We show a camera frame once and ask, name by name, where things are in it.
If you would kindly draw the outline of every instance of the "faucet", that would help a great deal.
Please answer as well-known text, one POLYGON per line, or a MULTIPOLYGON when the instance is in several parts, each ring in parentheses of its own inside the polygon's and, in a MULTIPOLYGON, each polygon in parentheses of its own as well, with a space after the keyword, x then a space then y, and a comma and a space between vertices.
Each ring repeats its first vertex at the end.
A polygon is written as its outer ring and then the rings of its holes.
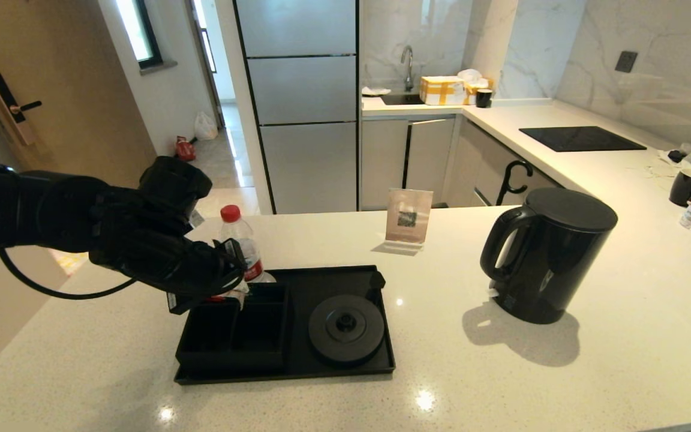
POLYGON ((412 90, 412 47, 405 46, 404 51, 401 52, 401 63, 404 63, 405 57, 409 53, 409 63, 407 63, 407 77, 404 79, 404 89, 406 91, 412 90))

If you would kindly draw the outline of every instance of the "wall outlet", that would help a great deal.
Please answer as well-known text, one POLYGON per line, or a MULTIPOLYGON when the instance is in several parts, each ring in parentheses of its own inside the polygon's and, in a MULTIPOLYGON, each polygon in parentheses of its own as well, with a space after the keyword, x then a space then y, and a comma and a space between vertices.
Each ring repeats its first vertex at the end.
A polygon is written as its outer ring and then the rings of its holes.
POLYGON ((617 65, 615 65, 615 70, 625 72, 626 74, 630 74, 631 69, 633 69, 633 63, 636 61, 637 55, 639 55, 639 53, 633 51, 621 52, 620 58, 617 59, 617 65))

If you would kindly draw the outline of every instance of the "kitchen sink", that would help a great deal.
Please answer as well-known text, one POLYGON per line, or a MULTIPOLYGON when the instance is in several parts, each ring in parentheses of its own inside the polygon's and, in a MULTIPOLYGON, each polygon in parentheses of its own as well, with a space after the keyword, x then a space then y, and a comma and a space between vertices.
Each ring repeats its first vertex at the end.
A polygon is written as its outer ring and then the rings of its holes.
POLYGON ((382 95, 380 97, 387 106, 421 106, 420 95, 382 95))

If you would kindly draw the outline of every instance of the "kettle lid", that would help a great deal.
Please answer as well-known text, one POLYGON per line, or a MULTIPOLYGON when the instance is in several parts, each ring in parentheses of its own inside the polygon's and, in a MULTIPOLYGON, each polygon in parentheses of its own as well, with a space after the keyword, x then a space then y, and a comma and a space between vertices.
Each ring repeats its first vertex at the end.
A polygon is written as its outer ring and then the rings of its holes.
POLYGON ((524 204, 535 213, 562 227, 581 232, 608 232, 617 224, 617 214, 595 197, 564 188, 535 189, 524 204))

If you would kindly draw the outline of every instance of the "robotic arm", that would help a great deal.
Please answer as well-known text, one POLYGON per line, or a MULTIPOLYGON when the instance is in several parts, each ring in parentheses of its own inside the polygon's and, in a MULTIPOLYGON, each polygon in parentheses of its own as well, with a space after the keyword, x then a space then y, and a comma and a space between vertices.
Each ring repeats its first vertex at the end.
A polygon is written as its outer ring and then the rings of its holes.
POLYGON ((165 156, 143 172, 138 189, 38 170, 17 174, 0 165, 0 256, 15 276, 36 288, 4 248, 36 244, 88 251, 91 262, 133 279, 124 286, 137 280, 169 293, 170 311, 182 314, 204 298, 228 292, 244 276, 236 241, 210 246, 184 238, 191 230, 190 213, 211 186, 200 170, 165 156))

